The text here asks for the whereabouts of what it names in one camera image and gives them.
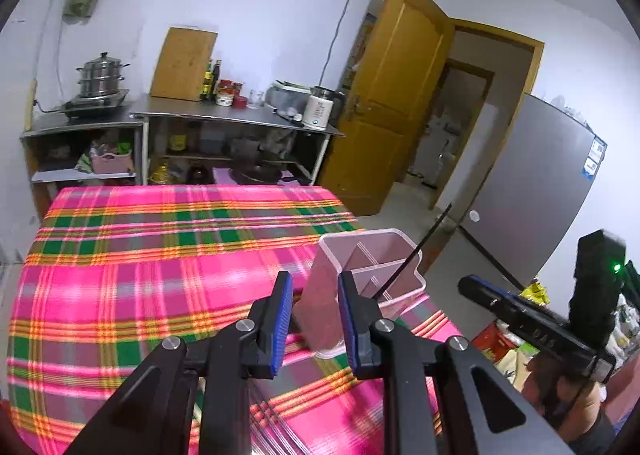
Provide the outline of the person's right hand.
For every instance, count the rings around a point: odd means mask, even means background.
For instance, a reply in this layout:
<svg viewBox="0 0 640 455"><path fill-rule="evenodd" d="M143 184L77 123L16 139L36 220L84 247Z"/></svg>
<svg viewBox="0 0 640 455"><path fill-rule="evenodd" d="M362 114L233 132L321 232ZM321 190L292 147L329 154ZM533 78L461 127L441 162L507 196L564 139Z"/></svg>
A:
<svg viewBox="0 0 640 455"><path fill-rule="evenodd" d="M556 398L570 409L563 422L555 427L565 441L573 441L586 433L600 415L600 385L589 379L567 378L562 365L552 357L539 353L526 365L528 377L522 388L524 399L544 415L544 398L554 390Z"/></svg>

